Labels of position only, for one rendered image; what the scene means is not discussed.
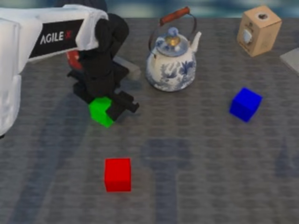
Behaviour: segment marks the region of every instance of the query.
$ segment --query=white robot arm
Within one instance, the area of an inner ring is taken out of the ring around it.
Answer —
[[[98,46],[94,27],[106,12],[81,5],[62,8],[0,8],[0,136],[14,124],[27,62]]]

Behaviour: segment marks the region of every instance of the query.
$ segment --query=cardboard box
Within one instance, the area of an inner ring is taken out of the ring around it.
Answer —
[[[238,43],[251,56],[272,50],[282,21],[267,6],[260,6],[243,13]]]

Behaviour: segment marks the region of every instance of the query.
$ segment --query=ceramic kettle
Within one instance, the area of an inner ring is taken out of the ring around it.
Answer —
[[[156,28],[149,38],[150,54],[146,61],[146,78],[155,88],[174,92],[189,86],[195,79],[196,58],[201,32],[197,32],[193,42],[179,33],[175,27],[157,38],[152,49],[151,44],[156,31],[164,24],[190,14],[189,7],[182,8],[160,19]],[[194,18],[193,35],[197,29],[197,21]]]

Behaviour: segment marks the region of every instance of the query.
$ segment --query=red object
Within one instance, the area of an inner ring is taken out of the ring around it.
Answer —
[[[79,53],[77,50],[72,50],[66,53],[68,63],[72,69],[82,70],[82,65],[79,63]]]
[[[131,191],[131,159],[105,159],[104,176],[107,192]]]

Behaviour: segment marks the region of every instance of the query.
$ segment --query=red x logo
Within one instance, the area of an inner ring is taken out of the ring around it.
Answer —
[[[71,30],[67,30],[67,31],[65,32],[65,38],[66,38],[66,39],[70,39],[70,38],[71,38]]]

